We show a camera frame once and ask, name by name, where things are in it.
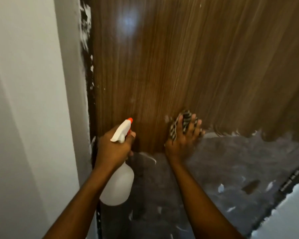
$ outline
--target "wood grain surface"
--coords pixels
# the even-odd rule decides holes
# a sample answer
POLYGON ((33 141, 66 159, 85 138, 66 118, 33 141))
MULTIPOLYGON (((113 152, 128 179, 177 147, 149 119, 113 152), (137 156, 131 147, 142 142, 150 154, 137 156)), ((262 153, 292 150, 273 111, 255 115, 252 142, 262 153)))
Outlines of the wood grain surface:
POLYGON ((168 118, 299 140, 299 0, 92 0, 98 135, 133 117, 158 152, 168 118))

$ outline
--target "spray bottle body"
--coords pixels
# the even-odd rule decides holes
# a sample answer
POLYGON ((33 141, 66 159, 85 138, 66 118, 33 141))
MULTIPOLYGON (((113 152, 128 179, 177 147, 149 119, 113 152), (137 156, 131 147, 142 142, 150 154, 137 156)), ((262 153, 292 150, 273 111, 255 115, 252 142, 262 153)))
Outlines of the spray bottle body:
MULTIPOLYGON (((123 143, 131 127, 132 119, 125 120, 116 130, 111 141, 123 143)), ((106 184, 100 200, 106 205, 120 205, 124 203, 130 193, 134 180, 133 170, 124 162, 111 176, 106 184)))

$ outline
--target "translucent plastic bottle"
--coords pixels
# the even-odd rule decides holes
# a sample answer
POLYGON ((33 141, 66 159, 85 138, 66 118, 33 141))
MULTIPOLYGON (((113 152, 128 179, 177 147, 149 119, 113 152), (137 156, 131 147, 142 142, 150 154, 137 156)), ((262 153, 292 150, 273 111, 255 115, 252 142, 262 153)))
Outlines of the translucent plastic bottle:
MULTIPOLYGON (((123 143, 125 141, 125 136, 131 128, 132 122, 132 118, 125 120, 116 130, 111 141, 119 141, 120 143, 123 143)), ((114 172, 106 184, 100 196, 100 200, 106 205, 120 205, 124 203, 131 193, 133 180, 134 172, 124 162, 122 166, 114 172)))

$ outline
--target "person's left hand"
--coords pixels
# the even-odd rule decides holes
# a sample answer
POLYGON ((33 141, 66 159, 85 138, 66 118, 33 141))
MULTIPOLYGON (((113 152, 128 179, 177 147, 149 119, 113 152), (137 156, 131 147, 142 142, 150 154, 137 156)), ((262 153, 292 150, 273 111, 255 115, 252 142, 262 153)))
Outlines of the person's left hand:
POLYGON ((95 167, 102 167, 115 171, 124 163, 128 155, 133 155, 131 147, 136 137, 135 132, 131 131, 129 135, 126 136, 124 143, 119 143, 118 141, 111 142, 111 138, 118 127, 119 125, 116 125, 101 136, 95 167))

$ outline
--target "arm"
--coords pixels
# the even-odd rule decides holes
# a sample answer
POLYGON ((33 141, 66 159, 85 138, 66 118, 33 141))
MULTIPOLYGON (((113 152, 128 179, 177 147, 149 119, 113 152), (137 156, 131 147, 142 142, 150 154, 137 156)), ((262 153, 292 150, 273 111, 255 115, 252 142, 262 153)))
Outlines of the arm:
POLYGON ((44 239, 84 239, 86 237, 102 190, 116 169, 123 164, 128 154, 131 155, 131 145, 136 136, 135 132, 131 132, 124 143, 114 143, 110 139, 117 128, 118 126, 100 138, 94 170, 48 230, 44 239))
POLYGON ((192 154, 200 134, 201 120, 197 122, 196 128, 194 121, 195 114, 187 133, 183 134, 183 117, 180 116, 176 128, 177 139, 169 139, 165 145, 166 156, 176 177, 189 222, 196 238, 241 239, 242 235, 217 209, 183 164, 183 160, 192 154))

